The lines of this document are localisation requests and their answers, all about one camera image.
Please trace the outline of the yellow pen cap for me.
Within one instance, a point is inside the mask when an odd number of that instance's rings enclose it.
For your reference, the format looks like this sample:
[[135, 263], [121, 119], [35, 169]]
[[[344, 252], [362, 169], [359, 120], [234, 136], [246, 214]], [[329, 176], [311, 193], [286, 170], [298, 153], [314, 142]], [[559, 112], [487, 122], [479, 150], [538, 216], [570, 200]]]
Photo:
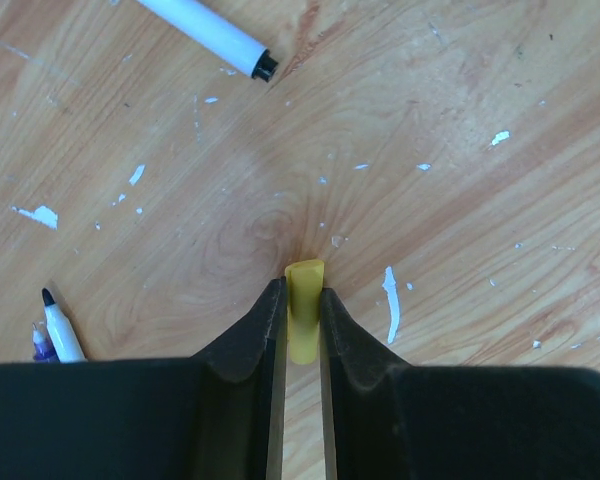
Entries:
[[324, 270], [324, 262], [320, 259], [296, 262], [285, 269], [287, 339], [290, 360], [297, 365], [309, 365], [317, 357]]

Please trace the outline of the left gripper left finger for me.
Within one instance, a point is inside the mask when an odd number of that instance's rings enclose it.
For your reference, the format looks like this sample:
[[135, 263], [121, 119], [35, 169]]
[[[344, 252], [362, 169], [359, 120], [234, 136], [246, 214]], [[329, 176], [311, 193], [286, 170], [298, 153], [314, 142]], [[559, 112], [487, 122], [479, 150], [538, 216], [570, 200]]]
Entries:
[[287, 287], [190, 357], [0, 364], [0, 479], [277, 479]]

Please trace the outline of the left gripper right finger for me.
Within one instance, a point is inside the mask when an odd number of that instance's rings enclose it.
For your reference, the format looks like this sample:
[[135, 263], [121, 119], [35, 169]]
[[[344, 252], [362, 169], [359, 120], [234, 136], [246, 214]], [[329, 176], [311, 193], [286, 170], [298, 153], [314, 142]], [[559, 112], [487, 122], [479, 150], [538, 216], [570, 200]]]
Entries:
[[600, 373], [415, 366], [323, 290], [330, 479], [600, 479]]

